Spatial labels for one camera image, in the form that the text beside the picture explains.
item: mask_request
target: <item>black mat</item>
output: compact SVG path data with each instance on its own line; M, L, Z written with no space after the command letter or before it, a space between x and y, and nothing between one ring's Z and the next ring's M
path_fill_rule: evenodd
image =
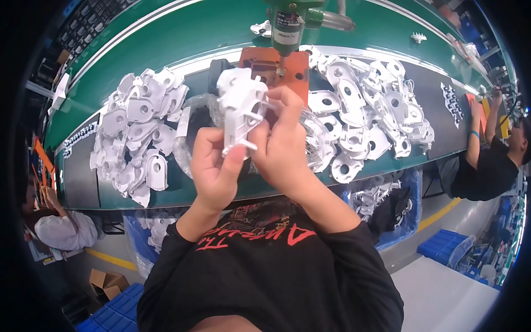
M81 128L84 128L86 125L97 121L98 119L99 114L94 115L85 121ZM100 208L98 177L96 175L96 170L91 171L89 166L90 153L94 150L95 141L95 133L79 140L72 147L70 158L64 160L63 177L67 208Z
M452 79L424 67L402 62L406 69L406 78L415 82L415 98L424 111L424 117L430 121L435 133L435 141L428 151L428 159L437 159L441 156L467 148L467 125L464 121L459 123L459 129L453 123L453 117L444 105L444 95L441 82L448 86L453 85ZM459 104L464 108L463 96Z

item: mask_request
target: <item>orange bracket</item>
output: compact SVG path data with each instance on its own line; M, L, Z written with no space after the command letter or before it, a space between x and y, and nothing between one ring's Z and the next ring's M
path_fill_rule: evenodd
M269 89L286 86L292 89L304 104L308 104L310 69L308 52L292 52L287 58L284 74L277 74L280 56L272 47L244 47L239 58L240 68L251 68L251 78L261 77Z

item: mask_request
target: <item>dark hair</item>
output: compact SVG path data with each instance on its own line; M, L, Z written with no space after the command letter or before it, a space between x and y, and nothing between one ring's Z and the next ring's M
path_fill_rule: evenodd
M48 208L42 208L37 211L33 211L32 213L28 215L23 215L24 218L24 224L27 228L29 228L34 234L35 234L35 224L39 221L42 217L48 217L48 216L59 216L59 212L57 212L56 209L48 209Z

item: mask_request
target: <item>workstation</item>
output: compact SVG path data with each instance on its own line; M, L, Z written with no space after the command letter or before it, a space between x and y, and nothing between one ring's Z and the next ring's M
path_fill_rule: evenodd
M116 23L116 29L120 24L126 25L126 17L131 15L130 18L133 19L136 17L133 15L138 16L139 11L145 9L143 6L146 5L140 2L125 11L109 24L108 29L114 26L113 23ZM67 158L63 156L64 141L99 120L98 116L101 119L101 116L107 113L105 103L109 95L128 73L140 75L146 68L154 69L155 72L168 68L184 76L184 84L189 88L186 99L189 99L208 92L209 68L213 59L225 58L236 65L242 57L242 49L270 45L271 38L257 36L250 29L254 24L261 24L268 6L255 2L235 8L229 10L216 1L168 4L157 10L158 16L144 16L130 24L127 29L117 31L114 38L107 36L108 42L99 50L87 49L88 54L83 52L72 63L68 72L70 90L63 104L54 111L49 120L44 141L45 148L55 151L58 192L65 207L86 210L142 208L131 198L123 198L121 193L113 188L112 181L103 180L95 171L90 170L88 161L93 151L95 135L88 135L80 140ZM322 9L335 13L336 4L326 2ZM411 10L416 10L419 14L429 12L430 15L423 15L425 18L420 19ZM230 11L230 15L245 19L231 24L226 31L209 30L204 38L197 38L197 30L192 31L183 18L193 12L210 11L226 11L227 15ZM381 22L374 24L373 18L369 19L363 14L367 12L373 13L372 17L378 17ZM304 33L301 32L300 45L303 48L305 45L307 48L313 47L324 57L336 55L343 59L358 59L367 64L374 61L399 61L405 71L404 80L414 82L413 93L416 102L421 106L425 119L433 129L434 141L431 143L431 149L425 154L416 144L412 145L411 152L406 157L395 158L391 149L377 160L366 160L356 179L421 165L466 148L469 108L465 94L479 95L482 88L490 88L492 84L460 55L460 51L445 34L449 33L464 43L459 31L435 14L429 6L421 4L416 4L415 8L402 8L397 11L388 8L386 2L364 1L346 8L346 16L351 18L356 26L352 31L321 27L304 29ZM223 26L223 15L205 17L208 17L209 26ZM426 20L430 17L433 18L433 23ZM393 28L393 25L399 25L400 29ZM426 40L417 42L412 38L414 34L423 35ZM175 35L185 40L179 43L170 42ZM186 38L192 38L193 41L186 42ZM292 49L298 49L299 44L295 46ZM316 70L310 70L308 78L309 91L334 90ZM457 102L463 115L463 124L459 128L445 106L441 84L453 87L455 95L458 96ZM148 205L150 208L187 206L195 197L192 180L182 172L173 160L173 155L168 157L167 166L168 188L163 191L151 190ZM326 185L338 183L331 177L330 168L319 173L319 178ZM240 181L236 200L270 197L276 194L278 193L259 175L249 175Z

